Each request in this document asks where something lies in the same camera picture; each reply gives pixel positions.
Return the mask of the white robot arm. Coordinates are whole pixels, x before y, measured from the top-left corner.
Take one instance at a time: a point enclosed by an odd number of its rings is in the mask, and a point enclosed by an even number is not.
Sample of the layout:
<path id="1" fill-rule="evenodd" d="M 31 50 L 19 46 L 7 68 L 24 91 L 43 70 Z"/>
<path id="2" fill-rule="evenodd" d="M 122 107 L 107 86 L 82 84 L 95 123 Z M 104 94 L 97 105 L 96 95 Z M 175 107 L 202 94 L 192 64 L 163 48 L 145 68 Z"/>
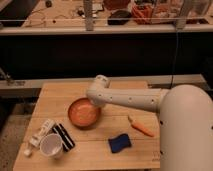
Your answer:
<path id="1" fill-rule="evenodd" d="M 114 104 L 154 112 L 160 127 L 161 171 L 213 171 L 213 100 L 194 85 L 171 89 L 111 89 L 95 77 L 86 96 L 102 107 Z"/>

